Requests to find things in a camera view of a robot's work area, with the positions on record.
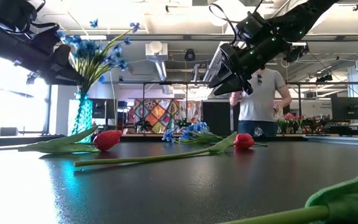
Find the ceiling light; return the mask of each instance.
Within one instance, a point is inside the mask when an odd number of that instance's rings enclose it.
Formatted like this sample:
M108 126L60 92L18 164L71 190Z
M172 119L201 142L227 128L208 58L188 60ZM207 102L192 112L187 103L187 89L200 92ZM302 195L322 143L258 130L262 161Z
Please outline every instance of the ceiling light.
M82 40L107 40L106 35L81 35Z

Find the robotic arm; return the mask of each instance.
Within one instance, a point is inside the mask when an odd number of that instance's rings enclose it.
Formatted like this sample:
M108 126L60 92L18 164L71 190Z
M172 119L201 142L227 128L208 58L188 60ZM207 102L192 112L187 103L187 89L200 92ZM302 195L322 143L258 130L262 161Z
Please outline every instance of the robotic arm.
M83 77L68 61L70 46L53 50L60 41L59 26L33 23L44 5L35 9L27 0L0 0L0 57L30 70L28 82L41 77L51 85L77 85ZM52 28L31 37L31 25Z
M307 46L292 46L300 41L313 27L318 18L339 0L309 0L294 7L283 16L264 19L258 12L248 16L235 28L235 35L247 47L240 49L232 44L220 46L222 66L209 84L210 88L221 85L215 95L234 91L252 93L248 80L251 75L280 53L287 62L294 62L309 50Z

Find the desk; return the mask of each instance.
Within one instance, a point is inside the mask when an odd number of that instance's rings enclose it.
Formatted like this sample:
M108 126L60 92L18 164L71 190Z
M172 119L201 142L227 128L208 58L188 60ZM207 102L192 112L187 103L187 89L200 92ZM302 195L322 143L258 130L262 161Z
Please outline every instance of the desk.
M74 161L204 146L122 142L100 154L0 151L0 223L219 223L303 207L317 190L358 174L358 145L298 140L243 153L79 168Z

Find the tulip stem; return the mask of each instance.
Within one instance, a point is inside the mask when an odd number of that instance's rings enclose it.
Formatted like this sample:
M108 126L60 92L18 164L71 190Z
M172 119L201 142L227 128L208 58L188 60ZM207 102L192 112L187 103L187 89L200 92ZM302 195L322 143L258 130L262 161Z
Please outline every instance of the tulip stem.
M326 220L329 217L327 206L318 205L308 208L279 212L261 217L246 218L222 224L304 224L319 220Z
M152 162L152 161L160 161L165 159L177 159L186 156L194 156L206 152L209 152L209 149L202 149L194 152L185 152L185 153L165 155L165 156L134 157L134 158L123 158L123 159L94 159L89 161L76 161L74 162L74 166L81 167L81 166L104 165L104 164L122 164L127 162Z

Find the tulip leaf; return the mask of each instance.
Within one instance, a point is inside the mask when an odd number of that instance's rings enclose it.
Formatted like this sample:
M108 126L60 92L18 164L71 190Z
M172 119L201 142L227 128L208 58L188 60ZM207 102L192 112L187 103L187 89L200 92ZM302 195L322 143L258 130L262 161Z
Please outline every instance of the tulip leaf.
M88 137L89 135L93 134L98 129L98 126L93 126L92 128L80 132L78 134L74 134L72 136L67 136L63 138L49 140L48 142L64 142L64 143L76 143L81 141L82 139Z
M215 145L209 147L209 153L222 153L225 149L234 145L234 140L236 139L237 133L234 132L229 137L223 139L222 141L216 143Z
M306 207L325 205L329 221L358 222L358 176L312 195Z
M19 152L42 153L72 153L72 152L99 152L99 149L84 144L65 142L37 142L18 148Z

